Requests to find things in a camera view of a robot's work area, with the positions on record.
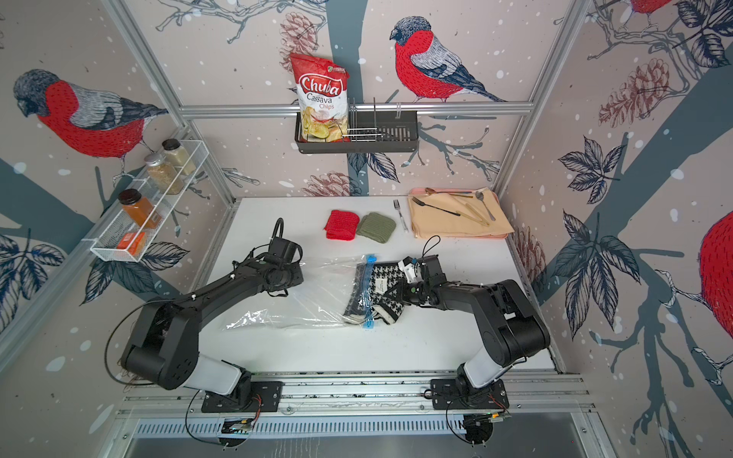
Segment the olive green knitted scarf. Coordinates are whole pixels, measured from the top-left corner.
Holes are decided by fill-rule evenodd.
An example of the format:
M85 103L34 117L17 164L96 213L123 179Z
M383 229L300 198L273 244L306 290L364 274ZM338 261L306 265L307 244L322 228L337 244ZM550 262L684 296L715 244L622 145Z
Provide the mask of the olive green knitted scarf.
M392 218L371 212L361 219L356 234L378 244L386 244L395 228L396 222Z

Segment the red knitted scarf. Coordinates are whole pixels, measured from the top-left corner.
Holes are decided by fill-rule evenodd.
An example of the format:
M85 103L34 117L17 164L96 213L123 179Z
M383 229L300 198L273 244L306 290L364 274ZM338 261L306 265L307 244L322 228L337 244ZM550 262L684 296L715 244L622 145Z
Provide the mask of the red knitted scarf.
M325 231L328 240L350 242L356 238L360 217L349 211L332 210Z

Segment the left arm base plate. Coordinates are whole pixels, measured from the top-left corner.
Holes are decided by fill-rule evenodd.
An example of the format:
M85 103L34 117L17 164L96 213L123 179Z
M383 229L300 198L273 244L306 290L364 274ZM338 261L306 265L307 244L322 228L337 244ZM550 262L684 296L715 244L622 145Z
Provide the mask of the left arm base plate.
M280 381L238 383L228 395L206 391L202 413L276 412L279 408L284 383Z

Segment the clear plastic vacuum bag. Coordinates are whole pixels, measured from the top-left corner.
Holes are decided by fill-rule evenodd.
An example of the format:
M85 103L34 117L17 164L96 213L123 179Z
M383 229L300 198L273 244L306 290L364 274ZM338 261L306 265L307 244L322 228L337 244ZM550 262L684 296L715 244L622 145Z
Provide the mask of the clear plastic vacuum bag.
M246 300L224 315L223 330L244 328L326 328L362 326L344 322L356 267L366 256L307 258L301 261L304 282L288 295L267 293Z

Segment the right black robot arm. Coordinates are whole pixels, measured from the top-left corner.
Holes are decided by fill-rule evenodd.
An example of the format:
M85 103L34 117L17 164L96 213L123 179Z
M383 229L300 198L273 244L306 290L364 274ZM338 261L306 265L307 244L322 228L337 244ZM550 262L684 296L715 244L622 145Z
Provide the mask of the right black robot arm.
M442 276L397 287L404 305L417 305L473 315L482 347L459 366L456 386L462 396L490 387L516 364L527 362L551 345L550 333L517 282L465 284Z

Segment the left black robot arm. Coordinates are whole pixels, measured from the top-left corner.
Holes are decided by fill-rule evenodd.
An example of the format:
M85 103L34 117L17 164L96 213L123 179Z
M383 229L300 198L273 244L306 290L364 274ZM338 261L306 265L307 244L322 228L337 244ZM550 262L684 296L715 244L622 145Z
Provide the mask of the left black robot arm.
M286 297L288 289L303 281L299 261L263 253L235 263L228 274L194 292L145 303L120 364L162 389L189 387L230 396L245 370L200 353L200 332L250 297L263 293Z

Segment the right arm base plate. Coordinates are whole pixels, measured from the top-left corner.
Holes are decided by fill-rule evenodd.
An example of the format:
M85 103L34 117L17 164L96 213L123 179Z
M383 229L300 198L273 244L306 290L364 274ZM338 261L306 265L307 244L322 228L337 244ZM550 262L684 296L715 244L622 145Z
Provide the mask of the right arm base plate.
M504 381L475 389L462 379L432 379L424 397L435 410L507 410L510 406Z

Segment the black white houndstooth scarf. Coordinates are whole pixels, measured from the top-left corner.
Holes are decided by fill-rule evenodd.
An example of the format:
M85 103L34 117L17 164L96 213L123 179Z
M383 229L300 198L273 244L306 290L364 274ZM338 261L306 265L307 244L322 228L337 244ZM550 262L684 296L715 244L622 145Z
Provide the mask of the black white houndstooth scarf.
M356 267L353 290L344 312L344 322L347 324L362 324L359 300L364 264L360 263ZM391 326L401 318L405 307L398 295L402 280L406 279L398 263L375 263L370 283L374 320L381 320Z

